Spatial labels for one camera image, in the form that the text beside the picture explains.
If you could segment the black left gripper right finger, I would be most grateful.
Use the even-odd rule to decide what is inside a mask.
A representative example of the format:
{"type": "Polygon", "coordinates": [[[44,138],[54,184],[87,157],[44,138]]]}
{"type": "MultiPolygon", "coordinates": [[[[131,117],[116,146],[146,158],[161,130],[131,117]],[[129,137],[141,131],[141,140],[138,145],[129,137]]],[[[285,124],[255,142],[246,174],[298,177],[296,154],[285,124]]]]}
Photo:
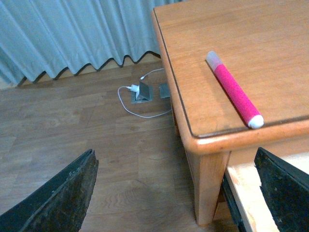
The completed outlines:
{"type": "Polygon", "coordinates": [[[261,192],[280,232],[309,230],[309,175],[259,147],[254,158],[261,192]]]}

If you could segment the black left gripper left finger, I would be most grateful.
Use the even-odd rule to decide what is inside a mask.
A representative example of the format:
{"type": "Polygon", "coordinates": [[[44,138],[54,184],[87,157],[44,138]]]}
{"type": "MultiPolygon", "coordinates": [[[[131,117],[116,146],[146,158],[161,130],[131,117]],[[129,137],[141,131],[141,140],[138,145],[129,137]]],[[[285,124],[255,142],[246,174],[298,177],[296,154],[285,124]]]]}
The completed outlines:
{"type": "Polygon", "coordinates": [[[0,217],[2,232],[78,232],[98,172],[92,149],[0,217]]]}

